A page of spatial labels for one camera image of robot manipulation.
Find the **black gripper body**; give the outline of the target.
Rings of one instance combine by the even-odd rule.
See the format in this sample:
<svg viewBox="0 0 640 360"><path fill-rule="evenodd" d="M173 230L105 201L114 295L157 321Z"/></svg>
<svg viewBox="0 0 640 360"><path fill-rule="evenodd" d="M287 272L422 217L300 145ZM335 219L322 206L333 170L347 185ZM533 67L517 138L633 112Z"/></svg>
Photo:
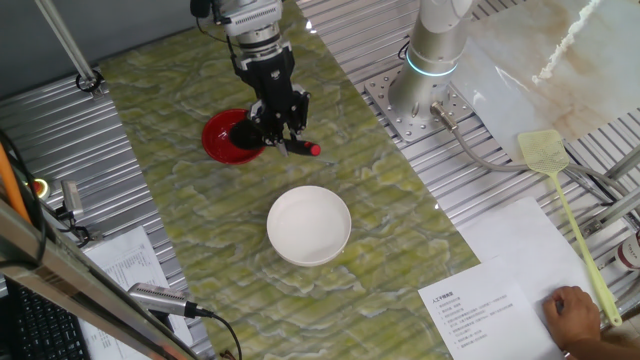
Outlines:
<svg viewBox="0 0 640 360"><path fill-rule="evenodd" d="M257 53L231 51L235 73L255 92L257 101L248 118L257 124L275 119L280 124L295 124L295 91L291 76L295 66L291 44L276 44Z"/></svg>

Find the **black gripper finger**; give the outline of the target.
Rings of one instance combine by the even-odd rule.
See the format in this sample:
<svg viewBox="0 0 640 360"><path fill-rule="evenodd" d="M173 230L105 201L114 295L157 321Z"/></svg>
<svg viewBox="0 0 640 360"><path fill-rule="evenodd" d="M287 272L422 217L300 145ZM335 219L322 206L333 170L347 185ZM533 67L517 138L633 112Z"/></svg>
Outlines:
<svg viewBox="0 0 640 360"><path fill-rule="evenodd" d="M294 84L293 95L294 103L291 106L292 118L289 129L293 136L300 136L307 127L310 93L299 84Z"/></svg>
<svg viewBox="0 0 640 360"><path fill-rule="evenodd" d="M257 100L251 105L248 119L261 132L266 146L273 146L282 156L288 156L288 150L284 144L284 126L279 122L276 114L269 110L262 100Z"/></svg>

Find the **person's bare hand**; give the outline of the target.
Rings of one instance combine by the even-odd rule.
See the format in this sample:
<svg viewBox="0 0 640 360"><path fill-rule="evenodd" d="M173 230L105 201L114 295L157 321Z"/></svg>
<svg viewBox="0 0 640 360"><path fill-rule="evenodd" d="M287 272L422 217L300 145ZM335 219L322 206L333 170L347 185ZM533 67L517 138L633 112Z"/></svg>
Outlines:
<svg viewBox="0 0 640 360"><path fill-rule="evenodd" d="M580 341L601 339L600 311L578 286L556 289L542 305L547 328L556 345L568 351Z"/></svg>

